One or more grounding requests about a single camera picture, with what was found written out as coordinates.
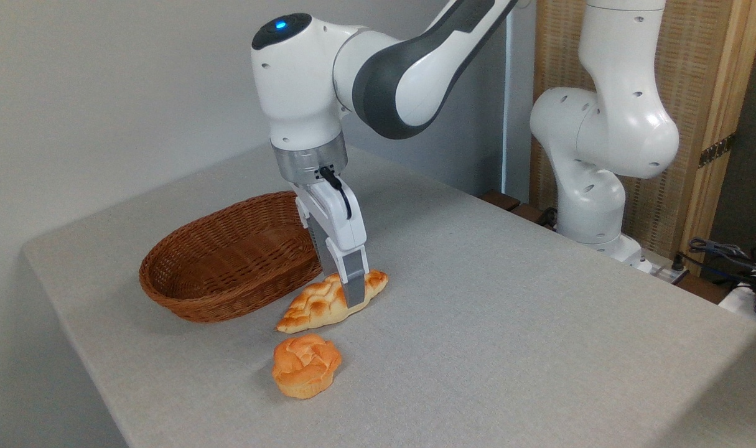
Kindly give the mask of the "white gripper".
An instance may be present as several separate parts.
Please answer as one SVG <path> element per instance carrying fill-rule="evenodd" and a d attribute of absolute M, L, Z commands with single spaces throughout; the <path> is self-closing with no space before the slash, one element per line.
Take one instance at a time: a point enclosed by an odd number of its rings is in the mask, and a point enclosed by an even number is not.
<path fill-rule="evenodd" d="M 366 230 L 354 192 L 343 179 L 334 181 L 339 188 L 326 180 L 291 186 L 324 275 L 338 273 L 347 308 L 354 308 L 365 301 Z M 308 222 L 309 217 L 315 222 Z"/>

